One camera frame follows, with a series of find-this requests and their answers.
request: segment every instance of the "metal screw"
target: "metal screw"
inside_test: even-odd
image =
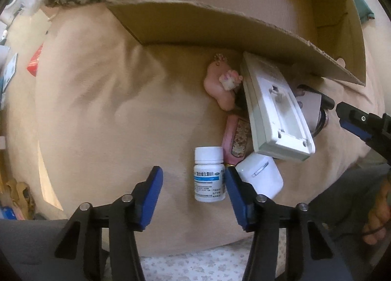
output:
[[[81,211],[86,211],[87,209],[89,209],[89,203],[82,203],[79,206],[79,208],[80,208]]]
[[[307,211],[308,210],[308,205],[306,203],[299,203],[298,207],[301,211]]]
[[[267,196],[260,194],[260,195],[257,195],[257,197],[255,197],[255,199],[260,203],[264,203],[267,201]]]
[[[126,194],[122,196],[121,200],[125,203],[129,203],[133,200],[133,196],[131,194]]]

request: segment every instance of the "white bottle cap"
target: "white bottle cap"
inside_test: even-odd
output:
[[[201,146],[195,150],[196,164],[222,163],[223,150],[221,146]]]

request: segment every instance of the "blue label stripe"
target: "blue label stripe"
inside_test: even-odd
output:
[[[220,178],[218,176],[214,177],[200,177],[200,176],[195,176],[194,179],[196,181],[218,181]]]

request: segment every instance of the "clutter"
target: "clutter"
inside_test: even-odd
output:
[[[274,198],[282,189],[284,181],[272,157],[251,153],[236,165],[243,182],[253,186],[257,194]]]
[[[38,50],[31,57],[29,64],[27,65],[27,70],[34,77],[37,76],[38,62],[40,60],[40,54],[42,52],[43,44],[38,48]]]
[[[7,61],[8,52],[9,52],[8,46],[0,45],[0,70],[3,68],[5,62]]]
[[[23,213],[18,206],[13,205],[12,210],[17,220],[26,220],[26,218],[23,216]]]
[[[22,6],[22,0],[10,0],[9,3],[5,6],[3,12],[0,14],[0,21],[5,23],[7,26],[10,26],[20,11]]]
[[[213,203],[225,198],[223,149],[204,146],[195,150],[194,196],[199,202]]]
[[[314,154],[303,113],[277,65],[245,52],[241,70],[254,151],[294,161]]]
[[[250,122],[236,114],[230,114],[221,145],[224,163],[236,165],[241,162],[249,145],[252,145]]]
[[[368,20],[375,19],[375,14],[372,12],[371,8],[368,6],[365,0],[354,0],[354,5],[357,8],[361,24],[364,24]]]
[[[24,182],[10,179],[7,182],[11,200],[17,206],[25,219],[32,220],[35,215],[35,202],[30,193],[29,186]]]
[[[4,77],[4,82],[3,82],[3,92],[7,88],[11,78],[13,77],[16,69],[16,58],[18,57],[18,53],[16,53],[11,60],[8,62],[8,64],[5,66],[3,77]]]
[[[3,81],[4,79],[0,78],[0,89],[3,88]],[[7,99],[7,96],[5,95],[5,92],[0,94],[0,110],[3,110],[5,108],[5,100]]]
[[[11,219],[11,220],[17,220],[14,211],[11,207],[2,207],[0,210],[0,213],[3,216],[3,219]]]
[[[234,90],[242,80],[243,77],[228,65],[226,57],[222,54],[216,54],[214,61],[208,66],[204,88],[210,96],[217,100],[222,110],[231,111],[235,108]]]
[[[4,24],[2,21],[0,21],[0,34],[3,34],[3,32],[7,29],[7,25]]]
[[[4,46],[5,42],[7,40],[8,31],[4,30],[1,37],[0,37],[0,46]]]

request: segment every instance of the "beige sofa cushion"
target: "beige sofa cushion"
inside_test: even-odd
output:
[[[164,185],[150,226],[136,235],[140,255],[206,249],[246,236],[229,198],[206,204],[193,197],[194,148],[220,145],[226,122],[202,85],[216,52],[239,68],[236,51],[140,46],[103,4],[59,13],[40,56],[36,109],[42,156],[68,216],[82,202],[108,204],[131,192],[159,165]],[[366,88],[312,76],[298,82],[337,103],[384,109],[373,69]],[[309,201],[367,152],[339,127],[335,112],[315,145],[304,163],[279,161],[285,186],[277,202]]]

